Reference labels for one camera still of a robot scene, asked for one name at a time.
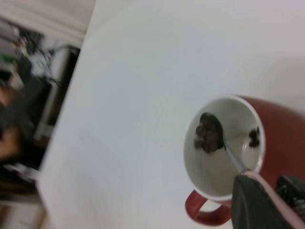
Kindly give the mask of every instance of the white surface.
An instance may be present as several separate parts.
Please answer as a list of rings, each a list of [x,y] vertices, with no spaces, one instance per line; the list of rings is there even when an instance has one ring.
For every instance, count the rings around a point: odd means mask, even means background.
[[[184,210],[188,123],[225,93],[305,110],[305,2],[133,1],[100,23],[103,4],[39,182],[54,226],[204,228]]]
[[[0,16],[80,47],[95,0],[0,0]]]

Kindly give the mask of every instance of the mug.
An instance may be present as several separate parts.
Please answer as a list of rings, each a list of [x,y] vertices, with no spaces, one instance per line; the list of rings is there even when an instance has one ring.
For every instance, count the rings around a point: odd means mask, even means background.
[[[275,188],[277,178],[294,175],[305,180],[305,118],[285,107],[260,99],[229,95],[208,102],[194,117],[184,137],[184,165],[194,185],[185,202],[194,221],[219,226],[231,218],[236,168],[225,150],[207,154],[194,148],[195,130],[202,113],[221,122],[229,146],[243,163]],[[260,144],[250,147],[249,132],[258,131]],[[200,211],[207,200],[220,203],[212,212]]]

